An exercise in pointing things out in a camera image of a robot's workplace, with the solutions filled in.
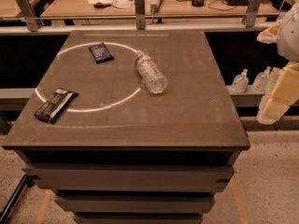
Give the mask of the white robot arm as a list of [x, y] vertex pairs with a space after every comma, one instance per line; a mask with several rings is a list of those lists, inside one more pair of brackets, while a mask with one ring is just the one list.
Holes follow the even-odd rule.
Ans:
[[278, 55], [288, 60], [286, 66], [269, 76], [259, 104], [257, 120], [268, 125], [280, 120], [299, 100], [299, 2], [281, 20], [260, 32], [257, 40], [276, 43]]

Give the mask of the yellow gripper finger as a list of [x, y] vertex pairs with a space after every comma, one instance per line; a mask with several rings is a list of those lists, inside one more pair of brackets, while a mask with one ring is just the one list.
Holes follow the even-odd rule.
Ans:
[[257, 36], [257, 40], [261, 43], [272, 44], [278, 41], [278, 30], [281, 24], [281, 20], [276, 21], [270, 27], [260, 32]]
[[274, 124], [299, 100], [299, 62], [289, 61], [275, 78], [259, 105], [256, 119], [261, 124]]

